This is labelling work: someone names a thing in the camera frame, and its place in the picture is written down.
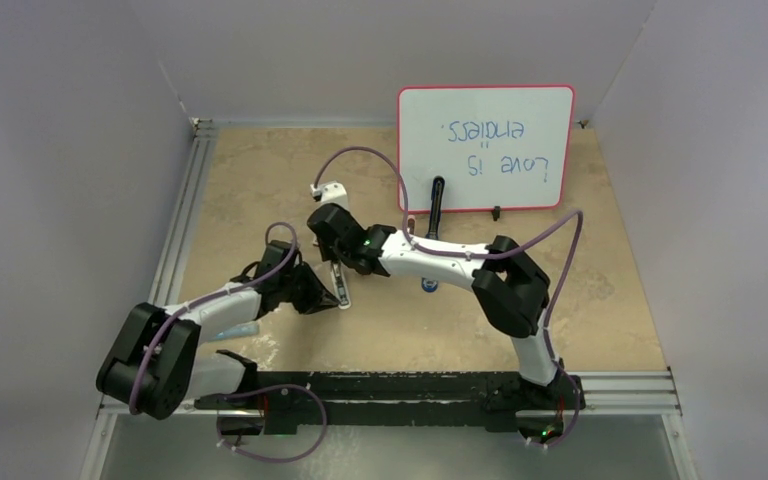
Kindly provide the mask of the pink white eraser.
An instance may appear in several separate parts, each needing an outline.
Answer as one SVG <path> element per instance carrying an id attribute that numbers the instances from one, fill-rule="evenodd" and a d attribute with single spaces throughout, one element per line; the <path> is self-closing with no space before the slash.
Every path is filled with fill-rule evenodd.
<path id="1" fill-rule="evenodd" d="M 406 232 L 409 235 L 414 235 L 415 227 L 416 227 L 416 217 L 414 215 L 409 215 L 406 221 Z"/>

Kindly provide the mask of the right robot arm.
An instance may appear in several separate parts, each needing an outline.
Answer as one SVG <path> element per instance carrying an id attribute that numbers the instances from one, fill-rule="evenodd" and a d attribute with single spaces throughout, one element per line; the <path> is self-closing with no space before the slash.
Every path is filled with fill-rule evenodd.
<path id="1" fill-rule="evenodd" d="M 514 240 L 456 244 L 420 238 L 388 225 L 362 227 L 348 210 L 338 182 L 313 186 L 317 207 L 307 220 L 322 257 L 360 275 L 422 277 L 476 296 L 488 323 L 510 337 L 518 359 L 521 392 L 544 407 L 561 391 L 561 366 L 548 323 L 548 275 Z"/>

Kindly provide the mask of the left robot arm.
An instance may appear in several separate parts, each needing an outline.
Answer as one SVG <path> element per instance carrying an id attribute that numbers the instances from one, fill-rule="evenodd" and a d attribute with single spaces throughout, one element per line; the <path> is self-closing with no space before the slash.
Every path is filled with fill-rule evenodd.
<path id="1" fill-rule="evenodd" d="M 99 368 L 96 389 L 133 414 L 169 417 L 181 403 L 220 395 L 232 408 L 257 399 L 253 361 L 227 350 L 198 359 L 200 345 L 254 323 L 283 304 L 301 315 L 339 306 L 299 250 L 272 240 L 260 260 L 219 289 L 188 302 L 134 306 Z"/>

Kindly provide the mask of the blue lighter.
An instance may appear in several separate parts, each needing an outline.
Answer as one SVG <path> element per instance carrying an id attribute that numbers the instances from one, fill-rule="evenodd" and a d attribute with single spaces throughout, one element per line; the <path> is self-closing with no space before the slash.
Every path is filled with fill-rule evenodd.
<path id="1" fill-rule="evenodd" d="M 428 230 L 425 235 L 428 239 L 439 239 L 439 227 L 442 217 L 442 200 L 445 189 L 445 179 L 435 176 L 431 188 L 431 208 L 429 212 Z M 423 278 L 421 287 L 426 293 L 434 293 L 438 288 L 438 282 L 433 279 Z"/>

